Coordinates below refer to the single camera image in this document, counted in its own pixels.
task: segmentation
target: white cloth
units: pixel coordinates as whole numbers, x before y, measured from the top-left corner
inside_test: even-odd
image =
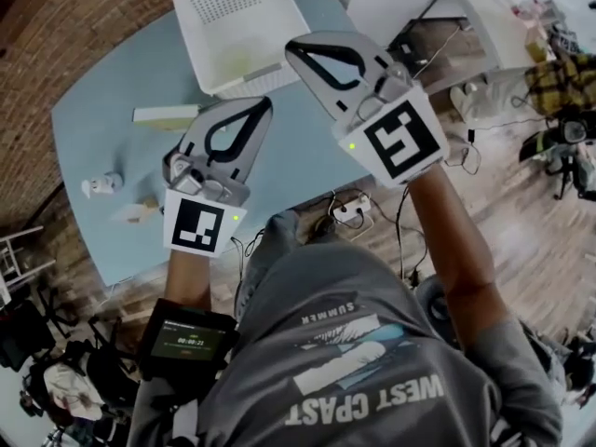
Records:
[[[79,363],[83,373],[87,372],[89,353]],[[88,376],[82,376],[69,366],[59,362],[46,369],[44,381],[48,394],[58,407],[73,417],[97,421],[102,418],[103,400]]]

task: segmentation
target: tabletop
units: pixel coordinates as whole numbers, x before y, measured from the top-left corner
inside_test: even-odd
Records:
[[[338,0],[294,0],[311,31],[354,31]],[[366,175],[336,143],[332,119],[302,82],[268,94],[274,118],[247,184],[251,197],[240,233],[271,215]],[[112,285],[162,264],[163,218],[110,219],[147,196],[163,201],[161,159],[180,133],[135,126],[135,107],[209,104],[188,59],[174,12],[143,28],[77,81],[52,109],[62,178],[82,237],[103,282]],[[124,187],[112,196],[81,191],[85,179],[115,170]]]

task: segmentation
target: gray t-shirt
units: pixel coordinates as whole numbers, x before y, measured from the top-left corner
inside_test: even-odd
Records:
[[[368,251],[302,247],[277,262],[240,323],[229,367],[198,407],[201,445],[558,445],[549,381],[519,323],[464,356]],[[141,387],[129,445],[165,445],[171,414]]]

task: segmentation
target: person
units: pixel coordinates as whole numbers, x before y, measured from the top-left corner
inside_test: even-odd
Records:
[[[71,413],[57,405],[53,397],[47,392],[46,380],[44,379],[46,367],[45,362],[39,362],[29,368],[29,374],[23,378],[23,390],[20,392],[20,399],[26,405],[29,404],[29,399],[31,399],[32,403],[38,405],[43,412],[47,413],[47,416],[56,426],[68,427],[74,419]]]
[[[81,354],[78,370],[63,362],[44,371],[44,381],[51,401],[72,417],[97,421],[103,417],[102,396],[85,374],[89,353]]]
[[[452,87],[451,101],[470,129],[592,109],[596,56],[569,54],[561,48],[557,53],[557,60],[543,61],[523,73],[505,73],[489,84]]]
[[[568,380],[569,390],[579,391],[585,389],[594,377],[594,361],[590,357],[583,357],[572,352],[563,364]]]
[[[434,331],[447,344],[458,349],[459,344],[453,321],[447,310],[444,290],[439,278],[436,275],[425,278],[420,285],[415,287],[413,292],[416,300],[425,310],[427,319]],[[554,399],[559,405],[563,405],[568,398],[568,390],[572,389],[573,383],[571,375],[566,375],[563,367],[564,362],[571,354],[571,350],[546,335],[533,330],[521,320],[520,324],[530,347],[534,350],[542,369],[547,375]]]
[[[567,347],[582,358],[591,358],[596,355],[596,343],[585,334],[578,332],[568,343]]]
[[[299,246],[286,211],[267,223],[239,288],[229,366],[185,416],[164,400],[200,372],[143,382],[129,446],[558,445],[559,405],[479,229],[440,165],[409,190],[463,352],[376,256],[329,223]],[[165,297],[210,309],[209,272],[208,259],[173,251]]]
[[[596,384],[590,384],[581,396],[576,399],[576,404],[579,406],[579,410],[581,411],[584,407],[588,405],[588,402],[592,397],[596,394]]]

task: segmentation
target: wooden floor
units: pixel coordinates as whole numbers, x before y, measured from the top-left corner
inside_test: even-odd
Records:
[[[469,42],[458,43],[457,38],[454,45],[464,51],[470,48]],[[465,147],[456,136],[465,138],[467,128],[445,101],[441,96],[434,99],[441,124],[453,143],[450,162],[456,163]],[[588,323],[595,312],[596,205],[579,200],[573,189],[563,201],[554,200],[560,181],[546,177],[535,163],[518,162],[522,141],[542,128],[541,124],[531,122],[479,131],[475,143],[481,154],[478,173],[469,175],[460,167],[445,170],[491,247],[498,286],[508,304],[531,325],[557,335],[565,328],[574,331]],[[476,154],[471,154],[467,167],[473,171],[479,162]],[[388,217],[395,218],[400,190],[376,187],[372,178],[359,181],[358,187],[369,193]],[[350,194],[340,198],[347,200]],[[303,231],[327,208],[323,202],[301,212]],[[398,273],[400,251],[394,224],[385,220],[377,208],[370,216],[373,226],[368,220],[359,231],[340,226],[339,234],[353,238],[366,231],[354,243],[374,252]],[[122,340],[133,348],[155,299],[163,291],[167,267],[158,266],[121,285],[104,287],[81,241],[64,193],[42,214],[40,223],[47,227],[41,244],[58,260],[50,278],[60,289],[62,299],[69,301],[83,320],[96,313],[106,318],[122,317]],[[410,200],[404,206],[402,225],[419,226]],[[421,259],[425,243],[414,231],[404,229],[403,234],[407,275]],[[423,276],[434,272],[428,257],[421,264],[421,271]],[[214,308],[231,313],[239,280],[234,249],[213,264],[211,279]],[[84,324],[74,331],[74,338],[87,335]]]

